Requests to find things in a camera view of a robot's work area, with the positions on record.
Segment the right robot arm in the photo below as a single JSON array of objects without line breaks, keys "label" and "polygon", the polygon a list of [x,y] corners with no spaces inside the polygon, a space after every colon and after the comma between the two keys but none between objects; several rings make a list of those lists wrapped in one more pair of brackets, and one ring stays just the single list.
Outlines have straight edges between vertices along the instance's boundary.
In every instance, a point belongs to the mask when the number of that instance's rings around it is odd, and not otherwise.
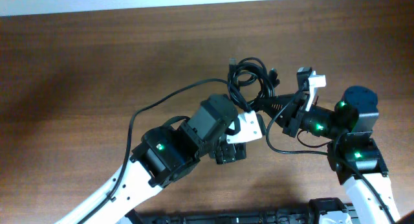
[{"label": "right robot arm", "polygon": [[396,223],[400,219],[389,170],[375,140],[378,97],[362,86],[347,88],[334,109],[312,102],[310,93],[262,98],[257,106],[291,137],[301,131],[329,140],[327,157],[361,223]]}]

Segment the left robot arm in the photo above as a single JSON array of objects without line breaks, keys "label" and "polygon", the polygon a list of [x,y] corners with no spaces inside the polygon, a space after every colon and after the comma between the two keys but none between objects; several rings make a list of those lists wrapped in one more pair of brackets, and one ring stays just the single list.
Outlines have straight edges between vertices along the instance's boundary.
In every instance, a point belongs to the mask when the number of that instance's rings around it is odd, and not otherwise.
[{"label": "left robot arm", "polygon": [[214,148],[244,143],[255,125],[255,111],[239,113],[226,95],[212,95],[192,117],[172,117],[144,133],[113,176],[59,222],[117,223],[187,176]]}]

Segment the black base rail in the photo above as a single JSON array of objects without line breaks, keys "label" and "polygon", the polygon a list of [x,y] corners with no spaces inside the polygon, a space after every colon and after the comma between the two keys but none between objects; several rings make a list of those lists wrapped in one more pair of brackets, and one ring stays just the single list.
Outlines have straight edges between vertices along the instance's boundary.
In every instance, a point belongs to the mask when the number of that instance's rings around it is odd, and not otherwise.
[{"label": "black base rail", "polygon": [[129,211],[119,223],[138,224],[315,224],[360,222],[352,204],[337,197],[311,199],[308,203],[260,210],[224,210],[220,212],[176,212],[139,214]]}]

